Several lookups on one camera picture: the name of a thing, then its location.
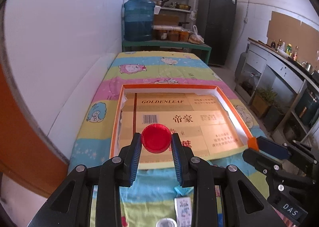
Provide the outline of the red bottle cap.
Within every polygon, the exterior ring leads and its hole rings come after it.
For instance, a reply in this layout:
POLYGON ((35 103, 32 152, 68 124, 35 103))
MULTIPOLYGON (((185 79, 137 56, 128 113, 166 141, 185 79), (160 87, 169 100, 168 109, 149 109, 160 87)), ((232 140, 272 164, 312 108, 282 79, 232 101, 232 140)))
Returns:
POLYGON ((171 140, 170 130, 159 123, 146 126, 141 134, 141 142, 144 148, 153 154, 165 152, 169 148, 171 140))

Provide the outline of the small white printed box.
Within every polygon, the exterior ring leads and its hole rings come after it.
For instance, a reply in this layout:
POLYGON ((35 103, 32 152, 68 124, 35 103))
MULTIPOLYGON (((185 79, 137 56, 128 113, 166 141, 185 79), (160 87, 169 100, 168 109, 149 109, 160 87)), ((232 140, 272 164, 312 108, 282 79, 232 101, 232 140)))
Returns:
POLYGON ((176 222, 178 227, 191 227, 192 207, 190 197, 174 199, 176 222))

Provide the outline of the orange bottle cap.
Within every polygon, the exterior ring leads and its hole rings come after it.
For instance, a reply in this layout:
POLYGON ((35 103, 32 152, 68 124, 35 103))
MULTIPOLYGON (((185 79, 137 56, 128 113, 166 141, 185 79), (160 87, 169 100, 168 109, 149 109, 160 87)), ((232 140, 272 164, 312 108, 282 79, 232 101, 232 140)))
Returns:
POLYGON ((247 141, 248 148, 259 152, 258 142, 256 137, 249 138, 247 141))

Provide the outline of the white bottle cap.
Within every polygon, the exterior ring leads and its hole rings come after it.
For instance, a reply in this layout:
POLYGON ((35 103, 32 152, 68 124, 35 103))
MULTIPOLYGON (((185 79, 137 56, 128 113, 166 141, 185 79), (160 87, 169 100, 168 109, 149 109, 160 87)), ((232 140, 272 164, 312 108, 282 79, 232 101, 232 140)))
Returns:
POLYGON ((172 218, 161 218, 156 222, 155 227, 177 227, 177 223, 172 218))

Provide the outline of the shallow orange-rimmed box tray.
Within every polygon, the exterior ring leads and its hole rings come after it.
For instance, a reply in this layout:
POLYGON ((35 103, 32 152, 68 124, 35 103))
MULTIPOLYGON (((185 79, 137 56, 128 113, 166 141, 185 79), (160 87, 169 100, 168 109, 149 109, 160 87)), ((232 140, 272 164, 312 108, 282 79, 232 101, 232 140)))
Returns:
POLYGON ((117 156, 135 133, 155 123, 177 133, 182 145, 207 160, 240 153, 254 140, 218 86, 125 84, 119 94, 110 156, 117 156))

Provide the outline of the flattened cardboard liner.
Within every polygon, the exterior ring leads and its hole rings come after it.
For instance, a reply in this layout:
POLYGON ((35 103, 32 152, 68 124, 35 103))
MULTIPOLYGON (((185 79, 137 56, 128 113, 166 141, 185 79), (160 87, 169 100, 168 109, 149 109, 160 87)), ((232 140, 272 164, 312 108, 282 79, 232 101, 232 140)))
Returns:
POLYGON ((194 155, 216 159, 243 146, 228 111, 215 95, 195 93, 129 93, 121 111, 119 147, 127 146, 135 132, 159 123, 178 133, 194 155))

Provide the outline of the potted green plant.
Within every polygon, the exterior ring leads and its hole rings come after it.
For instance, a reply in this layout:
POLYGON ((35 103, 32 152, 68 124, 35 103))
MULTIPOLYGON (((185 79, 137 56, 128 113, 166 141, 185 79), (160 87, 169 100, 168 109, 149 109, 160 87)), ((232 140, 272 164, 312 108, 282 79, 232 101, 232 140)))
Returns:
POLYGON ((266 115, 276 97, 277 93, 272 88, 258 88, 256 90, 250 107, 258 119, 266 115))

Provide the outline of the white kitchen counter cabinet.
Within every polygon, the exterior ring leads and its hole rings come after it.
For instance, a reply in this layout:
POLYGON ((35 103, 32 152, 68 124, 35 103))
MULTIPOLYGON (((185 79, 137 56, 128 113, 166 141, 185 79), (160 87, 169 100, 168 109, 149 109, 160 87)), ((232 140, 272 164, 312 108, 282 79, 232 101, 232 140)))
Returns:
POLYGON ((269 46, 248 40, 238 63, 235 91, 248 107, 258 88, 272 88, 274 103, 260 122, 277 143, 318 146, 318 84, 310 74, 269 46))

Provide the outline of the green low table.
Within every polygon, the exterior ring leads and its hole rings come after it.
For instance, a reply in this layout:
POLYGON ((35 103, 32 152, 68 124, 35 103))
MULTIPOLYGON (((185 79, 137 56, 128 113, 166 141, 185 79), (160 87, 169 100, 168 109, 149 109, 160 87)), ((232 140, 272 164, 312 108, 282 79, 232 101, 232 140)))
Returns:
POLYGON ((184 48, 192 50, 200 50, 205 55, 204 62, 209 63, 211 47, 206 44, 192 44, 190 42, 168 41, 168 40, 149 40, 149 41, 122 41, 122 51, 125 52, 127 48, 131 47, 171 47, 184 48))

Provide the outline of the plastic bag of food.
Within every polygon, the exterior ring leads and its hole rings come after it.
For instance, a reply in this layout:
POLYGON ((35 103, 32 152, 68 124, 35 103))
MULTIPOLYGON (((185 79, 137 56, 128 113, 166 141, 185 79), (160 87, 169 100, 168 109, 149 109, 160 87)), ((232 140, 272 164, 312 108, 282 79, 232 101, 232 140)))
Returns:
POLYGON ((198 34, 196 25, 193 26, 193 33, 189 36, 188 42, 198 45, 204 44, 204 38, 198 34))

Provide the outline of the brown cardboard box on table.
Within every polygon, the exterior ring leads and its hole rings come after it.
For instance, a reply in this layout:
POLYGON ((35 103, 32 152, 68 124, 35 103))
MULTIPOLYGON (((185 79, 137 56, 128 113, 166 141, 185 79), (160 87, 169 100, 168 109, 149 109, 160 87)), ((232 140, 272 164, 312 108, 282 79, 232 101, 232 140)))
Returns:
POLYGON ((178 26, 179 16, 154 15, 154 25, 178 26))

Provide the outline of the blue water jug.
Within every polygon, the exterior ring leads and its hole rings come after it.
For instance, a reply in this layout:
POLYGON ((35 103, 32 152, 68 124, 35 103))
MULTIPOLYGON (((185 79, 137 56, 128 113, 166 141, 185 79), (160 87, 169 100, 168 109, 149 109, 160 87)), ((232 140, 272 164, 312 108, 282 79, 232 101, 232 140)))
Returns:
POLYGON ((129 0, 124 4, 124 39, 152 39, 155 3, 151 0, 129 0))

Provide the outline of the dark refrigerator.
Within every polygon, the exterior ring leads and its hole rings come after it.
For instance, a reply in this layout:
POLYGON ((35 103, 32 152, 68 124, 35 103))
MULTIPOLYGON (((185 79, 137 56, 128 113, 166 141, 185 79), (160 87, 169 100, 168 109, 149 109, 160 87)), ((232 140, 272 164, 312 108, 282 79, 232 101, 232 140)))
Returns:
POLYGON ((196 26, 211 47, 209 65, 226 62, 235 23, 237 0, 198 0, 196 26))

